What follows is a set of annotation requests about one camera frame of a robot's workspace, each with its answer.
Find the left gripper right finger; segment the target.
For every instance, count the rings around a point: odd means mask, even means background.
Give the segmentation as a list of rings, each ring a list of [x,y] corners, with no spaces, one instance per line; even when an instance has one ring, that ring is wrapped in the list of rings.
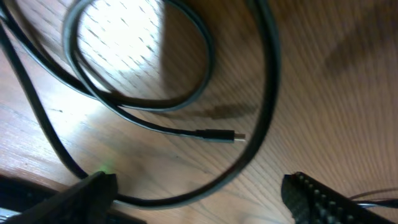
[[[391,224],[390,220],[369,209],[395,207],[394,199],[351,200],[303,172],[284,176],[281,198],[295,223]]]

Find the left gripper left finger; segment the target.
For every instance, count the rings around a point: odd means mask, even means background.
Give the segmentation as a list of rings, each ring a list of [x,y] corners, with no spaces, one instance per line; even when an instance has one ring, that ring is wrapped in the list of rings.
[[[6,220],[8,224],[105,223],[118,194],[115,174],[97,172],[69,189]]]

